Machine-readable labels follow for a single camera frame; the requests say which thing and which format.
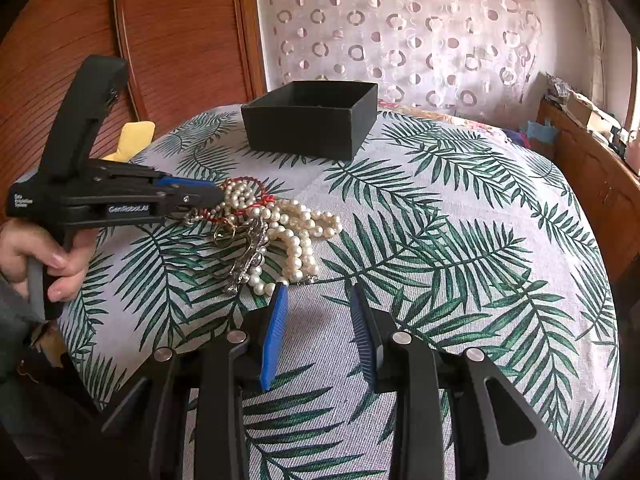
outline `cardboard box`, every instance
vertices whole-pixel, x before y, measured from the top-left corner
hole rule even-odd
[[[293,81],[242,106],[249,147],[352,160],[376,122],[378,85]]]
[[[611,133],[613,124],[602,117],[597,111],[591,110],[589,104],[580,101],[574,94],[571,94],[566,107],[570,114],[579,121],[579,126],[599,133],[611,142],[613,139],[613,134]]]

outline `metal screw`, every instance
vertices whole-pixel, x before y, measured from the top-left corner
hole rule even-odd
[[[407,332],[394,332],[391,339],[399,345],[408,345],[411,342],[411,334]]]
[[[174,356],[174,351],[167,346],[162,346],[154,352],[154,359],[160,363],[164,363]]]
[[[476,363],[484,361],[484,352],[479,348],[469,348],[466,351],[466,356]]]
[[[226,340],[234,345],[241,343],[246,339],[246,334],[242,330],[232,330],[226,335]]]

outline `wooden cabinet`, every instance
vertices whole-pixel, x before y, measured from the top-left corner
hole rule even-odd
[[[572,188],[589,219],[591,228],[596,232],[604,213],[604,201],[610,193],[609,174],[600,159],[591,153],[584,154],[579,169],[577,178],[574,179],[572,176]]]
[[[640,180],[609,148],[543,100],[538,122],[559,128],[554,163],[580,201],[615,283],[640,253]]]

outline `black box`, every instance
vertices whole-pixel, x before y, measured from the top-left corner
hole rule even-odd
[[[378,85],[293,81],[242,106],[249,147],[352,160],[376,122]]]

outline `bed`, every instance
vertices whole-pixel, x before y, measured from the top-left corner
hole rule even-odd
[[[134,160],[213,181],[254,176],[276,196],[342,217],[339,236],[314,243],[316,284],[290,288],[276,387],[244,403],[251,478],[386,478],[395,398],[372,393],[360,375],[345,295],[354,278],[372,306],[434,348],[484,350],[594,478],[614,421],[618,338],[589,223],[542,156],[491,128],[419,115],[381,107],[349,164],[254,152],[239,106],[220,107]],[[209,229],[167,221],[100,232],[80,294],[60,320],[97,403],[153,348],[196,348],[265,305],[248,288],[222,293],[237,251],[214,248]],[[270,250],[274,278],[281,261]],[[445,399],[442,414],[453,478]],[[193,449],[189,431],[186,445]]]

